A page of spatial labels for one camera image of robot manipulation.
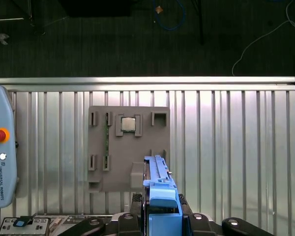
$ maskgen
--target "small orange object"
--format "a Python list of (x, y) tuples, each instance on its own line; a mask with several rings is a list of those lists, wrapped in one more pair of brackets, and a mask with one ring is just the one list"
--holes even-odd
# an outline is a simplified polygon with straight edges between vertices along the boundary
[(158, 6), (156, 9), (155, 9), (156, 13), (159, 14), (163, 11), (163, 8), (161, 6)]

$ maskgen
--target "metal bar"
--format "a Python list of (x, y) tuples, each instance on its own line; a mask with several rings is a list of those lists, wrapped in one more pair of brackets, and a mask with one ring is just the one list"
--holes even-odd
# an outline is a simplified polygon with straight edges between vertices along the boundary
[(32, 0), (28, 0), (29, 18), (30, 18), (30, 19), (33, 19), (32, 7), (31, 7), (31, 1), (32, 1)]
[(293, 84), (295, 77), (40, 77), (0, 78), (1, 85)]
[(5, 86), (7, 90), (10, 91), (35, 91), (35, 92), (57, 92), (57, 91), (164, 91), (164, 90), (172, 90), (172, 91), (193, 91), (193, 90), (209, 90), (211, 91), (214, 88), (215, 91), (225, 91), (225, 90), (245, 90), (245, 91), (263, 91), (263, 90), (295, 90), (294, 85), (217, 85), (217, 84), (137, 84), (137, 85), (7, 85)]
[(4, 22), (4, 21), (19, 21), (19, 20), (24, 20), (24, 18), (7, 18), (7, 19), (0, 19), (0, 22)]

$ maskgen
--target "black clamp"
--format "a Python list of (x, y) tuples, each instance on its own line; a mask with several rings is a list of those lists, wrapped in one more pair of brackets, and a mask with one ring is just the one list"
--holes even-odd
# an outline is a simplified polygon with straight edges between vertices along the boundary
[(227, 218), (222, 222), (223, 232), (226, 236), (273, 236), (272, 234), (239, 218)]
[(17, 218), (14, 223), (13, 226), (14, 227), (25, 227), (28, 224), (31, 224), (33, 222), (33, 218), (36, 216), (37, 214), (34, 214), (32, 216), (20, 216), (19, 218)]
[(59, 236), (100, 236), (105, 233), (106, 224), (98, 217), (90, 217), (66, 230)]

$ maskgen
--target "gray plastic block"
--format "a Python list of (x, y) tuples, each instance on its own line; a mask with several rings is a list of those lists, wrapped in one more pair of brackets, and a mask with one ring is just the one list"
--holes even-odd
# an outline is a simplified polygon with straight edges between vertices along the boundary
[(169, 113), (167, 107), (90, 107), (89, 190), (141, 191), (145, 156), (159, 154), (169, 164)]
[(142, 188), (144, 172), (144, 162), (134, 162), (132, 163), (132, 170), (130, 175), (130, 187), (132, 189)]

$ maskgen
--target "corrugated metal panel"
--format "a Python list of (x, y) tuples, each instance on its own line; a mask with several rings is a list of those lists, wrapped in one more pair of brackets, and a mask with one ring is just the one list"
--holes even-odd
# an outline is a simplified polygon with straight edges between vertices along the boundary
[(131, 193), (87, 192), (90, 105), (169, 106), (179, 191), (217, 223), (240, 217), (295, 236), (295, 91), (12, 92), (17, 198), (7, 216), (115, 213)]

